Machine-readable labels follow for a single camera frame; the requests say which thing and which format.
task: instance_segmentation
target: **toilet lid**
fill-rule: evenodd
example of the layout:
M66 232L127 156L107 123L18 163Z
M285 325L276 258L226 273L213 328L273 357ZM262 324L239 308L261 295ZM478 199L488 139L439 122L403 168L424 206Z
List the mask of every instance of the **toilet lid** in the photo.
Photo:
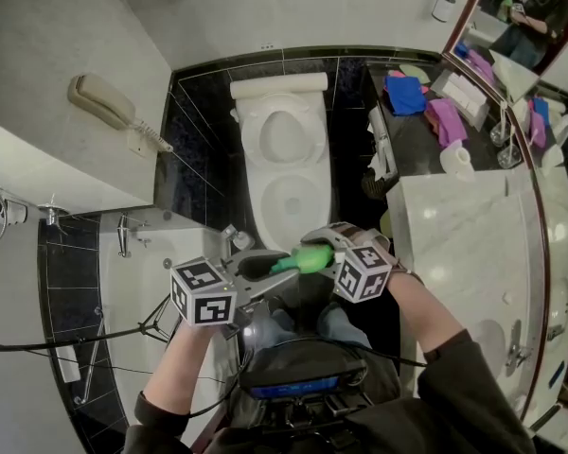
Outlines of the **toilet lid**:
M244 152L257 166L288 168L316 163L326 145L324 122L301 97L268 95L244 119Z

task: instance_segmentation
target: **white bottle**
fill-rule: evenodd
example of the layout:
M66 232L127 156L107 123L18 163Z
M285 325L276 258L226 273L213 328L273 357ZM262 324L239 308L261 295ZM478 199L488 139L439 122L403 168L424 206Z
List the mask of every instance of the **white bottle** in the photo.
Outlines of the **white bottle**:
M448 22L453 14L456 0L437 0L432 10L432 15L440 22Z

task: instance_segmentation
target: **glass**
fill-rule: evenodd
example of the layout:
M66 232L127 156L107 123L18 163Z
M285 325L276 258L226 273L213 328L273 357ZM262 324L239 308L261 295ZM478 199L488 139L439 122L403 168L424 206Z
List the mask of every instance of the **glass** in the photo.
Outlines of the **glass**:
M505 144L505 141L509 139L509 126L505 126L505 132L501 133L501 122L498 122L494 128L490 131L490 141L492 144L500 148L502 145Z
M522 154L517 146L511 144L499 151L496 158L501 168L508 169L514 167L522 160Z

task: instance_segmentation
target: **telephone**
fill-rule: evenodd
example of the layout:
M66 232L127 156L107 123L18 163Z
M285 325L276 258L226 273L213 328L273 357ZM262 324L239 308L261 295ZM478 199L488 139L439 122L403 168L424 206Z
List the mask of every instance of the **telephone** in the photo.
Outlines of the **telephone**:
M96 74L75 76L69 83L67 98L72 104L94 114L116 130L133 129L144 134L159 150L172 152L160 133L147 123L135 119L134 104L114 86Z

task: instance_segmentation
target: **white bathtub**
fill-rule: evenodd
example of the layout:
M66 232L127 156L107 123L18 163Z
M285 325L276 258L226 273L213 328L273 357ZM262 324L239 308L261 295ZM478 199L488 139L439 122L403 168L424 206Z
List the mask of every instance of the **white bathtub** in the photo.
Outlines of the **white bathtub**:
M191 220L174 214L172 219L164 220L163 212L158 209L135 211L129 215L146 219L151 225L129 235L129 258L118 255L120 249L115 228L120 214L107 214L101 220L99 269L107 332L136 327L167 297L170 281L169 271L163 265L165 259L176 265L201 255L210 257L222 253L219 233ZM129 225L134 227L138 223L131 220ZM137 239L151 242L146 248ZM169 303L160 327L170 332L176 318L177 312ZM137 334L108 340L108 347L114 366L152 372L164 353L165 344ZM225 379L237 368L237 358L235 342L226 342L218 334L208 348L200 376ZM124 412L134 424L134 402L145 388L149 375L114 370L114 376ZM221 395L221 383L199 379L191 410L207 407ZM182 439L186 445L193 444L213 413L191 419Z

